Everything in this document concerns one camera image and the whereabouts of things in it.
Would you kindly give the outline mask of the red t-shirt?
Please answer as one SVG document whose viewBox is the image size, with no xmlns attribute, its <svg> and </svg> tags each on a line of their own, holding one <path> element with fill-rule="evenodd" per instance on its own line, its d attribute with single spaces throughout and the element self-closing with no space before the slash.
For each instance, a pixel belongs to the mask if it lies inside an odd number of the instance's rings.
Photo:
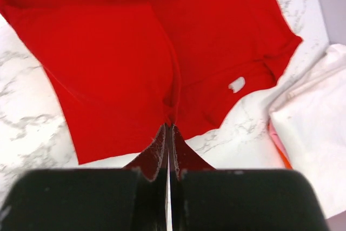
<svg viewBox="0 0 346 231">
<path fill-rule="evenodd" d="M 80 164 L 184 138 L 274 87 L 302 39 L 277 0 L 1 0 L 42 64 Z"/>
</svg>

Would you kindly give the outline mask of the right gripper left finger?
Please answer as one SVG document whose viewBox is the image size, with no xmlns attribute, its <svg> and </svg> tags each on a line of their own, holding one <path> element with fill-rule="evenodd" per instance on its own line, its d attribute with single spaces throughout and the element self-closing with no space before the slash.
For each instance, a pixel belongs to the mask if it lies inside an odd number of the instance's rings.
<svg viewBox="0 0 346 231">
<path fill-rule="evenodd" d="M 1 230 L 166 230 L 168 126 L 123 168 L 35 169 L 1 207 Z"/>
</svg>

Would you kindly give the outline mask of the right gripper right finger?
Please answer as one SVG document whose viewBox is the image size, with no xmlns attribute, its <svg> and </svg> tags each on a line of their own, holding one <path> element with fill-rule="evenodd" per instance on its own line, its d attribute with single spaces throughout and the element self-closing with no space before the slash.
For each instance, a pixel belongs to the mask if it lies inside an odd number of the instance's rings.
<svg viewBox="0 0 346 231">
<path fill-rule="evenodd" d="M 308 180 L 287 169 L 217 170 L 184 141 L 169 141 L 173 230 L 328 230 Z"/>
</svg>

